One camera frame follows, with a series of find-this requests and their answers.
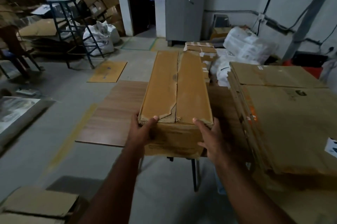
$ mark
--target brown chair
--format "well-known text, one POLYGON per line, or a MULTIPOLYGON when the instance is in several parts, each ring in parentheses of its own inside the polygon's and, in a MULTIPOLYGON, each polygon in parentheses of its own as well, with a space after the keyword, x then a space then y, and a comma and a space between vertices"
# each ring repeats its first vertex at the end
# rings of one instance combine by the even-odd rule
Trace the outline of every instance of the brown chair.
MULTIPOLYGON (((16 34, 19 31, 18 27, 14 25, 8 25, 0 28, 0 38, 7 44, 8 50, 12 55, 5 54, 0 50, 0 56, 4 60, 9 60, 18 69, 23 77, 29 78, 25 68, 30 68, 23 56, 29 58, 31 62, 36 66, 39 71, 42 71, 40 66, 35 62, 33 57, 27 53, 21 46, 16 34)), ((7 78, 10 78, 4 69, 0 66, 0 70, 5 74, 7 78)))

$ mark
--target red object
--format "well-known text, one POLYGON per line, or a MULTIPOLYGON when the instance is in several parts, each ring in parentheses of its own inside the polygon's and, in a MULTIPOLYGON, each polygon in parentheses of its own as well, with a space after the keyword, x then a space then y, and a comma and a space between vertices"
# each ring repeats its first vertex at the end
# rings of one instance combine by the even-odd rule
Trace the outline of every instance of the red object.
MULTIPOLYGON (((282 63, 282 66, 295 66, 292 64, 291 60, 285 61, 282 63)), ((303 69, 305 69, 307 72, 309 72, 311 75, 313 75, 315 78, 319 79, 323 68, 319 67, 319 68, 314 68, 314 67, 302 67, 303 69)))

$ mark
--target metal stool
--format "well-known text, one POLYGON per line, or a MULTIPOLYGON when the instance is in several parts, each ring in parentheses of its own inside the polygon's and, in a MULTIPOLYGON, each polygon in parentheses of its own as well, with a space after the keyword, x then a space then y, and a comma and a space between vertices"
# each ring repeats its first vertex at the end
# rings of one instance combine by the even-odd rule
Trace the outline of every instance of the metal stool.
MULTIPOLYGON (((84 25, 76 25, 76 22, 75 22, 75 19, 74 19, 74 16, 70 10, 70 7, 69 7, 69 4, 74 4, 78 14, 80 14, 80 9, 78 8, 78 5, 76 3, 76 0, 58 0, 58 1, 48 1, 48 4, 50 6, 50 10, 52 12, 52 15, 53 15, 53 19, 54 19, 54 23, 55 23, 55 27, 56 27, 56 31, 59 35, 59 38, 60 38, 60 41, 64 41, 66 39, 68 39, 69 37, 73 37, 74 39, 74 42, 76 44, 76 46, 74 46, 73 48, 71 48, 69 51, 67 51, 65 53, 65 55, 67 54, 70 54, 70 52, 78 47, 78 46, 83 46, 84 50, 85 50, 85 54, 86 56, 88 57, 88 60, 89 60, 89 63, 90 63, 90 66, 92 69, 95 68, 95 66, 92 64, 92 61, 91 61, 91 58, 90 58, 90 53, 92 53, 95 49, 98 49, 99 50, 99 53, 100 55, 104 58, 104 55, 101 51, 101 49, 99 48, 98 44, 97 44, 97 41, 95 40, 95 37, 92 35, 90 29, 89 29, 89 26, 87 24, 87 22, 81 17, 81 15, 79 15, 77 18, 81 19, 84 23, 84 25), (59 23, 60 22, 63 22, 63 21, 57 21, 57 18, 56 18, 56 13, 55 13, 55 5, 53 6, 53 4, 58 4, 60 5, 60 8, 61 8, 61 11, 63 13, 63 16, 65 17, 65 22, 67 23, 68 27, 69 27, 69 30, 62 30, 59 28, 59 23), (86 37, 85 39, 82 38, 82 35, 81 35, 81 32, 79 31, 78 28, 80 27, 86 27, 86 29, 89 31, 89 34, 90 36, 86 37), (71 34, 65 38, 62 38, 61 37, 61 33, 62 32, 70 32, 71 34), (75 37, 75 34, 77 34, 78 38, 80 38, 80 44, 78 44, 77 40, 76 40, 76 37, 75 37), (84 42, 87 40, 87 39, 90 39, 92 38, 93 41, 94 41, 94 45, 86 45, 84 44, 84 42), (87 51, 87 48, 86 47, 94 47, 91 51, 87 51)), ((65 57, 65 61, 67 63, 67 66, 68 68, 70 68, 70 64, 69 64, 69 60, 65 57)))

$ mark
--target forearm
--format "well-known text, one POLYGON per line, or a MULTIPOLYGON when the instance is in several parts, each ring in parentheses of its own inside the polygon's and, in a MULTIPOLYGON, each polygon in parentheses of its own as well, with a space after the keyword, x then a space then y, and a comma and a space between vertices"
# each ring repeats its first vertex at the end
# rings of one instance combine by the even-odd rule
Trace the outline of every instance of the forearm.
POLYGON ((140 158, 133 145, 122 150, 79 224, 128 223, 140 158))
POLYGON ((295 223, 236 161, 218 163, 216 171, 240 223, 295 223))

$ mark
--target hand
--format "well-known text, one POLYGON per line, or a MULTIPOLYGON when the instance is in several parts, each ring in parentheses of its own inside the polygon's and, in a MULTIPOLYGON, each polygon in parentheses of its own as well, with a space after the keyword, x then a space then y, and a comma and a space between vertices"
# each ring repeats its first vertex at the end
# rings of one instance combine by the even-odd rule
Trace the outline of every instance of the hand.
POLYGON ((198 126, 203 135, 204 142, 198 142, 198 145, 207 149, 207 157, 215 165, 219 163, 228 165, 231 161, 230 146, 222 136, 219 120, 214 118, 211 130, 205 126, 204 122, 196 118, 193 118, 193 123, 198 126))
POLYGON ((150 118, 145 125, 139 127, 138 114, 139 113, 135 113, 131 117, 130 130, 125 146, 136 147, 137 149, 140 149, 144 154, 144 146, 150 142, 149 137, 150 128, 157 123, 158 116, 150 118))

